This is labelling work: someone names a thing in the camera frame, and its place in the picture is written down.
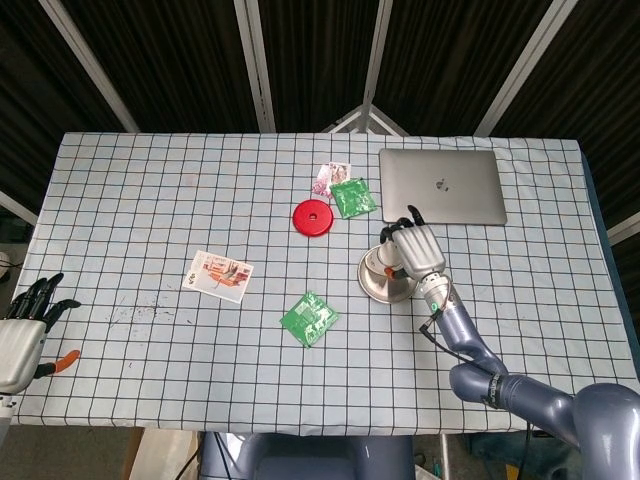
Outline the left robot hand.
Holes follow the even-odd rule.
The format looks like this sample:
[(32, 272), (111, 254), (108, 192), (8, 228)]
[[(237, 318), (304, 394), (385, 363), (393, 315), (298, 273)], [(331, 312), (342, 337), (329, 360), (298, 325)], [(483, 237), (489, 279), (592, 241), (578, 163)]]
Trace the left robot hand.
[(17, 295), (1, 317), (1, 395), (16, 395), (35, 379), (60, 373), (80, 357), (72, 350), (64, 357), (42, 363), (44, 344), (62, 314), (79, 308), (75, 299), (52, 304), (51, 299), (64, 274), (41, 278)]

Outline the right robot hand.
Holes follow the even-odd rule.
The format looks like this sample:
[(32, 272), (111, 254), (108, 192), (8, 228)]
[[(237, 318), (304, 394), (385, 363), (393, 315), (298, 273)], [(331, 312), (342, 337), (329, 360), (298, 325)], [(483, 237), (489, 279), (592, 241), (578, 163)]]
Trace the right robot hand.
[(384, 227), (379, 236), (382, 264), (417, 281), (445, 270), (446, 261), (438, 242), (419, 210), (407, 206), (411, 219), (400, 217)]

